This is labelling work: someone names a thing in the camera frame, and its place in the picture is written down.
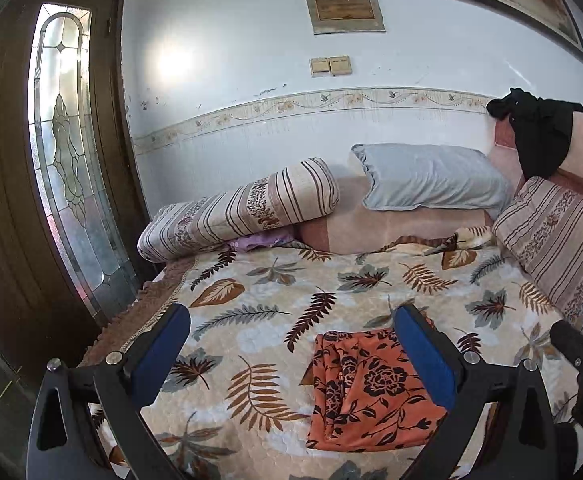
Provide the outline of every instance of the light blue pillow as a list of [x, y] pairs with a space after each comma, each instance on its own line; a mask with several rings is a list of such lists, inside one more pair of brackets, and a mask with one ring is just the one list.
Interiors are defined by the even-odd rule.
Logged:
[[371, 189], [367, 209], [485, 209], [496, 218], [513, 195], [510, 182], [477, 150], [460, 146], [356, 144]]

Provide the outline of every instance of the beige switch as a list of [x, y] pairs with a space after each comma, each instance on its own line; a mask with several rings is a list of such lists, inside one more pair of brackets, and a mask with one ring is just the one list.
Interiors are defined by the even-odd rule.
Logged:
[[350, 75], [351, 61], [349, 56], [330, 57], [329, 70], [332, 75]]
[[312, 77], [329, 74], [329, 59], [326, 57], [316, 57], [310, 62]]

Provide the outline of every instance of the stained glass window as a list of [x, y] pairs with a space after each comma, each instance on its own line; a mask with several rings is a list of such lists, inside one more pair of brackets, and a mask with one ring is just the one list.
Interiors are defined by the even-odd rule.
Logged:
[[94, 319], [138, 289], [105, 192], [89, 96], [87, 9], [44, 4], [29, 69], [29, 134], [38, 190], [60, 257]]

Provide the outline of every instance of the quilted bedspread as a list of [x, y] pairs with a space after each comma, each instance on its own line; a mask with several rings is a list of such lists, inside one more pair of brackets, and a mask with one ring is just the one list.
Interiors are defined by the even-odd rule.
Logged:
[[[176, 466], [201, 480], [398, 479], [421, 447], [359, 453], [307, 447], [314, 410], [307, 367], [316, 335], [390, 327], [394, 309], [410, 299], [463, 351], [495, 364], [536, 361], [555, 419], [568, 417], [575, 370], [549, 343], [561, 317], [547, 298], [495, 246], [405, 254], [423, 249], [198, 256], [172, 296], [189, 307], [190, 335], [155, 402], [142, 410]], [[374, 411], [359, 408], [356, 418]], [[455, 478], [478, 454], [487, 410]], [[106, 421], [101, 433], [110, 461], [124, 466]]]

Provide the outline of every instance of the blue padding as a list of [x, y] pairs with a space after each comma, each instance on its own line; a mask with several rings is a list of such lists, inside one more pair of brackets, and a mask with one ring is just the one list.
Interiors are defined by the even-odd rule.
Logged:
[[181, 305], [134, 370], [130, 397], [138, 410], [156, 399], [189, 335], [190, 321], [189, 311]]
[[406, 308], [396, 311], [394, 329], [431, 400], [451, 411], [456, 402], [456, 381], [451, 368]]

